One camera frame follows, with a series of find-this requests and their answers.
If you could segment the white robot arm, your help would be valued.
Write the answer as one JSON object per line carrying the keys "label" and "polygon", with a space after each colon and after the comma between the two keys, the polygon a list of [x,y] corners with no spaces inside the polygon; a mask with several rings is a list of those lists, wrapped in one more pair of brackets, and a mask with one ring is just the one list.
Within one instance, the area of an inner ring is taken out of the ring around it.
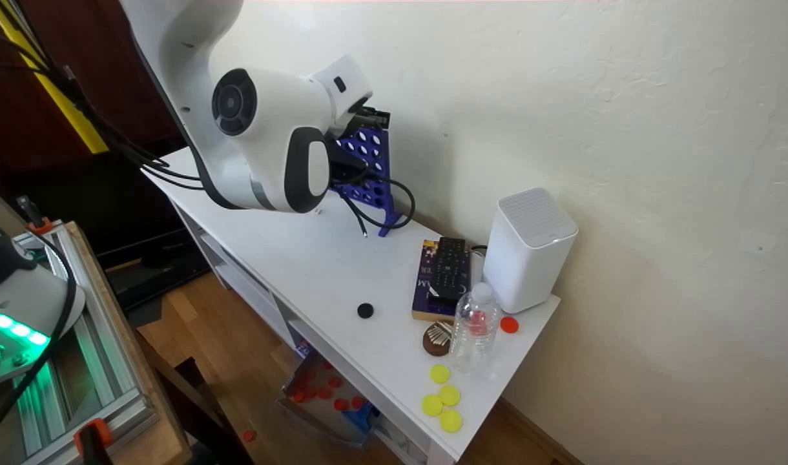
{"label": "white robot arm", "polygon": [[329,140],[371,118],[371,88],[351,57],[313,75],[238,54],[210,70],[244,0],[120,0],[135,47],[191,145],[200,180],[227,208],[315,208],[330,182]]}

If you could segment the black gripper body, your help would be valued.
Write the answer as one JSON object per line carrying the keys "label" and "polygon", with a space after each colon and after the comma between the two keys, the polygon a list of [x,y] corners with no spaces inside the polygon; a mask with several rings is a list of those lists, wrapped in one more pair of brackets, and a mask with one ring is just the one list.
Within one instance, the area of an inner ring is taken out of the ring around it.
{"label": "black gripper body", "polygon": [[357,106],[346,115],[346,133],[355,133],[360,128],[387,128],[391,113],[371,107],[371,106]]}

